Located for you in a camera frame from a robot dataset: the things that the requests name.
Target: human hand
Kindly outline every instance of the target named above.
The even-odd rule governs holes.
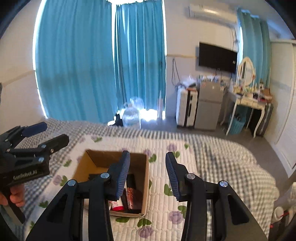
[[[25,205],[25,186],[23,184],[13,186],[10,188],[10,200],[15,203],[17,207],[22,207]],[[7,206],[8,201],[6,197],[0,192],[0,205]]]

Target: wall-mounted tv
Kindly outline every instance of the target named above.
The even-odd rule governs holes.
[[[200,42],[199,66],[236,73],[237,52]]]

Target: blue curtain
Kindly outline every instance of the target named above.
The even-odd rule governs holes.
[[[161,0],[118,5],[115,17],[115,80],[119,109],[140,97],[146,109],[165,99],[165,42]]]
[[[255,84],[260,80],[265,87],[269,86],[271,45],[266,21],[252,17],[250,13],[237,11],[242,28],[244,49],[243,57],[249,57],[256,68]]]
[[[111,3],[48,0],[36,44],[36,74],[49,117],[105,123],[117,111]]]

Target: green leaf print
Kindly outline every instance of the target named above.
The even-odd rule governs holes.
[[[64,167],[70,166],[71,162],[72,162],[72,160],[70,160],[70,159],[68,161],[66,161],[66,163],[64,164]]]
[[[168,186],[168,184],[165,184],[164,193],[165,193],[165,195],[173,196],[172,189]]]
[[[39,207],[47,208],[47,206],[48,206],[48,201],[39,203]]]
[[[35,223],[33,221],[30,222],[30,230],[34,227]]]
[[[141,218],[139,221],[138,221],[138,224],[137,226],[138,227],[141,227],[141,226],[145,226],[145,225],[150,225],[151,224],[151,221],[146,219],[146,218]]]
[[[183,215],[183,218],[186,217],[186,211],[187,211],[187,207],[186,206],[178,206],[178,210],[181,211],[182,215]]]
[[[129,217],[119,217],[115,219],[115,221],[119,223],[126,223],[129,219],[130,219]]]
[[[149,162],[155,162],[156,161],[156,155],[153,154],[152,157],[150,157]]]
[[[176,158],[178,158],[179,156],[180,156],[180,152],[179,151],[173,151],[173,154],[174,154],[174,156],[176,157]]]
[[[63,179],[62,179],[62,181],[60,183],[60,186],[65,185],[67,181],[68,181],[68,178],[66,176],[63,176]]]
[[[97,137],[97,139],[94,140],[94,142],[99,142],[101,141],[103,138],[102,137]]]

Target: floor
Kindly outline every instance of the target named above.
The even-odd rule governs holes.
[[[276,186],[283,195],[293,182],[296,182],[296,173],[288,178],[287,173],[269,143],[262,137],[253,138],[250,130],[243,129],[238,135],[225,135],[227,126],[217,125],[216,131],[200,131],[177,127],[175,118],[165,120],[141,121],[142,129],[203,134],[237,142],[245,146],[257,159],[258,164],[268,171],[276,180]]]

